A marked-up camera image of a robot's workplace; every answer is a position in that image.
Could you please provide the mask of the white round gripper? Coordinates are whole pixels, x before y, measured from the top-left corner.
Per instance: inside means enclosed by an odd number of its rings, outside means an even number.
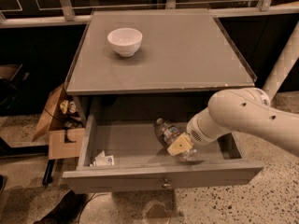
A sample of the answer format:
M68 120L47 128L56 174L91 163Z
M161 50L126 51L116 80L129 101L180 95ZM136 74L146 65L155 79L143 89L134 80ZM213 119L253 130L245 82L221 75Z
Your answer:
M180 134L167 148L171 156L177 156L180 153L190 150L193 147L192 142L197 146L205 146L231 131L217 124L210 117L206 108L189 120L186 132Z

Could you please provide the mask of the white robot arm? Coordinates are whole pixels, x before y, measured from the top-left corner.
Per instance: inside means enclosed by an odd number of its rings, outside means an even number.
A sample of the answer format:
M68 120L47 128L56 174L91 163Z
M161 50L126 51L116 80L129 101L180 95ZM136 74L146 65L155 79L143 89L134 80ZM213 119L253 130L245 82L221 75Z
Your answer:
M228 89L211 96L167 149L177 156L193 146L205 146L232 132L260 137L299 156L299 115L275 109L271 101L299 58L299 23L262 88Z

